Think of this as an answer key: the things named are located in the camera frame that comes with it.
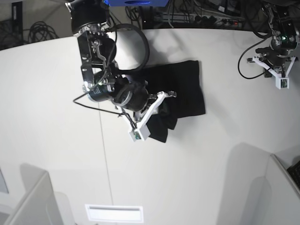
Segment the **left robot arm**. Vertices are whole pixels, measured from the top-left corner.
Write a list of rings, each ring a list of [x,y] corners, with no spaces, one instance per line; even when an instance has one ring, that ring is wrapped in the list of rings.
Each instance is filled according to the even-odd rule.
[[[279,82],[280,88],[287,88],[289,85],[289,73],[299,59],[296,56],[291,56],[291,52],[298,47],[300,33],[294,24],[295,18],[292,18],[289,13],[289,7],[296,4],[296,0],[262,0],[262,12],[266,16],[265,23],[268,24],[266,34],[262,35],[253,26],[253,20],[248,17],[247,5],[244,4],[243,14],[246,23],[251,31],[261,39],[258,43],[247,48],[240,56],[237,69],[241,77],[247,80],[253,80],[260,76],[265,78],[274,77]],[[255,53],[259,56],[248,58],[248,63],[255,63],[263,68],[263,72],[247,77],[242,74],[240,63],[244,55],[254,47],[262,44],[267,39],[270,39],[270,45],[264,48],[257,48]]]

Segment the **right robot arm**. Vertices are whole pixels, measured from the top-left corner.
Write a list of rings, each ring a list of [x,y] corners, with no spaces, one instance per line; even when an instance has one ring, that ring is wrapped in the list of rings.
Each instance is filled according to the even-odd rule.
[[[95,102],[111,101],[129,120],[132,128],[138,122],[147,122],[152,115],[167,116],[171,109],[162,99],[175,97],[174,91],[149,92],[145,80],[129,80],[127,75],[136,75],[149,60],[150,46],[140,28],[128,24],[116,24],[109,13],[109,5],[102,0],[68,0],[65,3],[71,14],[72,33],[77,38],[81,56],[83,92]],[[117,40],[108,34],[118,30],[135,31],[141,38],[145,53],[141,64],[130,70],[121,70],[115,61]]]

